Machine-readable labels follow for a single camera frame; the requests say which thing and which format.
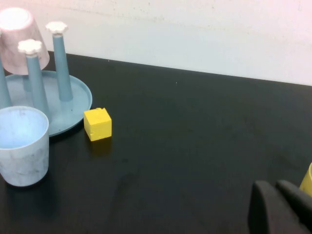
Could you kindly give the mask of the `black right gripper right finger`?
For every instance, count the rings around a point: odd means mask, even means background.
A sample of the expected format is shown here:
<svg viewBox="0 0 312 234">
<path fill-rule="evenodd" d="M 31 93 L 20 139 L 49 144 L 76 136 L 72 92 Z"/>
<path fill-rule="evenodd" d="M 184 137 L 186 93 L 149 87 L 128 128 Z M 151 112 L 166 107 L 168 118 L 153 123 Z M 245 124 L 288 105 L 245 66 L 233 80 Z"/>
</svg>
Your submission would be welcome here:
<svg viewBox="0 0 312 234">
<path fill-rule="evenodd" d="M 286 180 L 277 181 L 275 186 L 298 216 L 301 224 L 312 233 L 312 197 Z"/>
</svg>

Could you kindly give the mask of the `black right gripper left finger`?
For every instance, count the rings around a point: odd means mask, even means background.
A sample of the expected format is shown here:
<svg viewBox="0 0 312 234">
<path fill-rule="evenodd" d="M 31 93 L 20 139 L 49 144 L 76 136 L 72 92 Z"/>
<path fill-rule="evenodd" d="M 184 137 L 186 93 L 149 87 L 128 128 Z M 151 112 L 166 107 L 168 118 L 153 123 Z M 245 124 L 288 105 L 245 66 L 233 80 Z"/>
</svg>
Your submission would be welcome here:
<svg viewBox="0 0 312 234">
<path fill-rule="evenodd" d="M 253 183 L 248 212 L 251 234 L 307 234 L 298 216 L 276 186 L 266 181 Z"/>
</svg>

